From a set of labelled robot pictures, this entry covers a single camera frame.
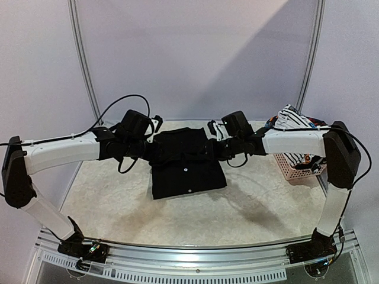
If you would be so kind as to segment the black shirt with buttons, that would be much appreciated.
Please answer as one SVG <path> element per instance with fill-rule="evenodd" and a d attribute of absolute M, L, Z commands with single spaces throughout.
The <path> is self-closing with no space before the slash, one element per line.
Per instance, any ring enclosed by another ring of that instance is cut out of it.
<path fill-rule="evenodd" d="M 219 161 L 214 157 L 213 142 L 204 128 L 179 128 L 154 136 L 158 153 L 152 168 L 154 200 L 227 186 Z"/>

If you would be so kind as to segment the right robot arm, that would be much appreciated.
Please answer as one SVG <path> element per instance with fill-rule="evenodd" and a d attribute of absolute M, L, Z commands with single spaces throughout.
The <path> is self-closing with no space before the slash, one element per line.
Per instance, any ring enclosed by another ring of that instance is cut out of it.
<path fill-rule="evenodd" d="M 337 121 L 331 126 L 315 128 L 262 127 L 253 130 L 247 121 L 207 124 L 216 141 L 216 157 L 231 160 L 238 154 L 266 156 L 269 154 L 303 154 L 310 156 L 310 170 L 321 164 L 327 170 L 327 195 L 319 222 L 306 246 L 312 258 L 320 257 L 329 248 L 329 240 L 338 229 L 351 192 L 357 180 L 361 154 L 354 136 L 346 125 Z"/>

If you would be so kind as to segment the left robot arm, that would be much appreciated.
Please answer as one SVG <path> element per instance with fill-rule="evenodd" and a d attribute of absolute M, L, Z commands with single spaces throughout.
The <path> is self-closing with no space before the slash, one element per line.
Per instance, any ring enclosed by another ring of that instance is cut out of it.
<path fill-rule="evenodd" d="M 88 244 L 77 234 L 73 221 L 63 215 L 60 204 L 52 200 L 55 189 L 40 189 L 38 182 L 52 177 L 45 185 L 56 185 L 65 198 L 83 162 L 114 159 L 121 163 L 125 157 L 142 159 L 152 146 L 154 130 L 117 135 L 106 127 L 96 127 L 85 134 L 48 140 L 25 140 L 18 136 L 7 143 L 1 171 L 3 197 L 13 208 L 32 216 L 49 229 L 76 257 L 88 252 Z"/>

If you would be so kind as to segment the pink perforated laundry basket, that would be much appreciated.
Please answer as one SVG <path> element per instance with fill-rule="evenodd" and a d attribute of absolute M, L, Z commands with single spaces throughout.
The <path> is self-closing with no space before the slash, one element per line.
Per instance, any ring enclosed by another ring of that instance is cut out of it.
<path fill-rule="evenodd" d="M 283 177 L 287 181 L 318 176 L 327 168 L 327 164 L 323 164 L 321 170 L 316 173 L 312 173 L 310 170 L 296 170 L 295 165 L 301 163 L 305 155 L 293 153 L 273 154 Z"/>

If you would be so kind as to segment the white striped garment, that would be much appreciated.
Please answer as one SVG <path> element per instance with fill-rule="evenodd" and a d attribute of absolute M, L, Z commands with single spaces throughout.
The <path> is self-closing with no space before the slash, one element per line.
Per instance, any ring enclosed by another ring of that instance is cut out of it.
<path fill-rule="evenodd" d="M 279 129 L 300 129 L 300 128 L 316 128 L 300 111 L 292 105 L 286 105 L 282 110 L 278 111 L 277 120 L 274 124 Z"/>

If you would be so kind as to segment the colourful patterned garment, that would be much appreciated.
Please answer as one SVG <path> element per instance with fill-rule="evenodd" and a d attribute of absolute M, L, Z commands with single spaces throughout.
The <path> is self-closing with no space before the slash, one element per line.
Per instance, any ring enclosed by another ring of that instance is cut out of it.
<path fill-rule="evenodd" d="M 317 155 L 306 154 L 301 163 L 295 165 L 296 170 L 310 170 L 312 173 L 319 172 L 326 159 Z"/>

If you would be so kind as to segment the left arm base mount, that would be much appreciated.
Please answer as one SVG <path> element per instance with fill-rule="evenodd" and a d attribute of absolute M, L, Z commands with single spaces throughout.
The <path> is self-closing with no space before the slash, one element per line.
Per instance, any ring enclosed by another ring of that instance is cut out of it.
<path fill-rule="evenodd" d="M 61 241 L 57 251 L 83 261 L 105 263 L 110 247 L 100 241 L 85 241 L 81 238 L 70 238 Z"/>

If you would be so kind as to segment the aluminium front rail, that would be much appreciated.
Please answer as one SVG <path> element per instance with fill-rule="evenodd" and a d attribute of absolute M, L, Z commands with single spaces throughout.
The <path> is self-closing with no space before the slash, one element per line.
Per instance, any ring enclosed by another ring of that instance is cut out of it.
<path fill-rule="evenodd" d="M 309 237 L 256 246 L 202 248 L 150 247 L 110 243 L 105 263 L 90 263 L 85 271 L 77 260 L 60 254 L 59 243 L 41 230 L 35 243 L 27 283 L 370 283 L 354 231 L 337 243 L 338 259 L 294 263 L 288 246 Z"/>

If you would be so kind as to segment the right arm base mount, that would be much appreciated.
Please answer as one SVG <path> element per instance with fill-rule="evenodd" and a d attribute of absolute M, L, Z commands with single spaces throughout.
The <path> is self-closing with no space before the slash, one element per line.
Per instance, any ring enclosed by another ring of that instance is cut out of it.
<path fill-rule="evenodd" d="M 321 241 L 311 240 L 289 245 L 285 249 L 285 253 L 291 264 L 320 260 L 322 266 L 329 266 L 339 258 L 343 248 L 344 244 L 338 250 L 333 240 L 326 244 Z"/>

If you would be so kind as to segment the left aluminium corner post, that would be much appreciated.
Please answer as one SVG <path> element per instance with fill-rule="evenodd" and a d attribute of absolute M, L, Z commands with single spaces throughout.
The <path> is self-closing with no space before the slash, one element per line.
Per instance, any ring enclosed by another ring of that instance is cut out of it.
<path fill-rule="evenodd" d="M 82 73 L 82 78 L 89 99 L 89 104 L 91 106 L 92 113 L 95 119 L 98 120 L 98 124 L 101 125 L 104 122 L 101 118 L 101 110 L 99 107 L 97 96 L 95 94 L 95 89 L 92 83 L 91 73 L 86 58 L 85 46 L 83 43 L 83 36 L 79 20 L 78 2 L 75 0 L 68 0 L 68 10 L 72 26 L 75 49 L 78 55 L 79 67 Z"/>

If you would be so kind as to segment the aluminium corner post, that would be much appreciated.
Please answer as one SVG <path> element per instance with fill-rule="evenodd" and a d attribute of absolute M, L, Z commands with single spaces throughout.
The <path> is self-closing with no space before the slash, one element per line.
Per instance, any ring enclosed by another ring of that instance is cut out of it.
<path fill-rule="evenodd" d="M 296 102 L 296 108 L 300 111 L 302 110 L 303 105 L 304 105 L 306 93 L 310 84 L 311 74 L 313 72 L 314 64 L 316 61 L 317 48 L 319 45 L 320 34 L 322 31 L 325 4 L 326 4 L 325 0 L 317 1 L 317 6 L 316 6 L 315 14 L 314 14 L 314 23 L 313 23 L 313 28 L 311 31 L 309 52 L 307 56 L 306 70 L 305 70 L 304 78 L 301 84 L 300 94 Z"/>
<path fill-rule="evenodd" d="M 98 120 L 98 124 L 101 125 L 104 122 L 101 118 L 101 110 L 99 107 L 97 96 L 95 94 L 95 89 L 92 83 L 91 73 L 86 58 L 85 46 L 83 43 L 83 36 L 79 20 L 78 2 L 75 0 L 68 0 L 68 10 L 72 26 L 75 49 L 78 55 L 79 67 L 82 73 L 82 78 L 89 99 L 89 104 L 91 106 L 92 113 L 95 119 Z"/>

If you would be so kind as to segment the right aluminium corner post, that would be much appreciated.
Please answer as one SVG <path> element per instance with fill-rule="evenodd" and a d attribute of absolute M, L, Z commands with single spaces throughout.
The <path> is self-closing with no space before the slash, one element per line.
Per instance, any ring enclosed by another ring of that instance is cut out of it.
<path fill-rule="evenodd" d="M 309 52 L 307 56 L 306 70 L 305 70 L 304 78 L 301 84 L 300 94 L 296 102 L 296 108 L 300 111 L 302 110 L 303 105 L 304 105 L 306 93 L 310 84 L 311 74 L 313 72 L 314 64 L 316 61 L 317 48 L 319 45 L 320 34 L 322 31 L 325 4 L 326 4 L 325 0 L 317 1 L 317 6 L 316 6 L 315 14 L 314 14 L 314 23 L 313 23 L 313 28 L 311 31 Z"/>

